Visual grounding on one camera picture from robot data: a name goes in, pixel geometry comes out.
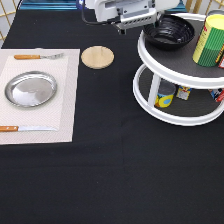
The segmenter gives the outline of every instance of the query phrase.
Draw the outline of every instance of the placemat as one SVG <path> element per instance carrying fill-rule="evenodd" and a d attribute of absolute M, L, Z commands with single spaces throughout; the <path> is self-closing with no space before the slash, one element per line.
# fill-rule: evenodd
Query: placemat
<path fill-rule="evenodd" d="M 57 60 L 17 61 L 15 54 L 53 55 L 65 53 Z M 58 131 L 29 131 L 0 133 L 0 144 L 50 143 L 72 141 L 79 50 L 1 50 L 0 51 L 0 125 L 51 126 Z M 20 108 L 12 105 L 4 95 L 5 85 L 13 77 L 28 71 L 43 71 L 57 81 L 56 95 L 43 105 Z"/>

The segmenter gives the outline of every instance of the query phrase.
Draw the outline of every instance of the two-tier shelf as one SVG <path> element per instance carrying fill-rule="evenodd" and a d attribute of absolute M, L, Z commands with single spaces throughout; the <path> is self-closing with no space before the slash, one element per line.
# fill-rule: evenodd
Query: two-tier shelf
<path fill-rule="evenodd" d="M 194 26 L 194 39 L 181 49 L 163 51 L 150 45 L 142 32 L 138 52 L 144 64 L 133 81 L 134 95 L 144 110 L 162 121 L 183 126 L 205 124 L 224 111 L 223 101 L 215 102 L 208 91 L 224 88 L 224 69 L 202 67 L 192 59 L 205 16 L 189 13 L 175 15 L 187 19 Z M 185 101 L 174 96 L 169 107 L 155 107 L 161 79 L 192 87 L 189 99 Z"/>

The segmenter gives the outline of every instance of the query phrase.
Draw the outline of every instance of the round wooden board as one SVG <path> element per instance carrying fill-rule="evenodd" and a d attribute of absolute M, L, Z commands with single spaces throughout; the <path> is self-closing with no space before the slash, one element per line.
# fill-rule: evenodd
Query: round wooden board
<path fill-rule="evenodd" d="M 106 47 L 94 46 L 83 51 L 81 58 L 87 67 L 101 69 L 108 67 L 113 62 L 114 54 Z"/>

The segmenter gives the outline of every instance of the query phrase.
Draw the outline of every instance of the metal plate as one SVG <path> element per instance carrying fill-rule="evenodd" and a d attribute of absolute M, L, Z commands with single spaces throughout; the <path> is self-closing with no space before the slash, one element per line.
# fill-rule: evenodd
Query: metal plate
<path fill-rule="evenodd" d="M 56 90 L 57 83 L 53 76 L 32 71 L 13 78 L 5 87 L 5 96 L 16 106 L 34 107 L 48 101 Z"/>

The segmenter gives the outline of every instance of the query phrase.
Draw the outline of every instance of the butter knife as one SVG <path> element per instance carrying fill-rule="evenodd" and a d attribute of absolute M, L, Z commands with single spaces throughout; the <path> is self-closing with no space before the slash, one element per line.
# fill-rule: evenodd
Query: butter knife
<path fill-rule="evenodd" d="M 0 126 L 0 132 L 16 131 L 57 131 L 57 129 L 46 126 Z"/>
<path fill-rule="evenodd" d="M 14 55 L 14 58 L 17 60 L 24 60 L 24 59 L 57 59 L 64 56 L 64 53 L 55 54 L 51 56 L 41 56 L 41 55 Z"/>

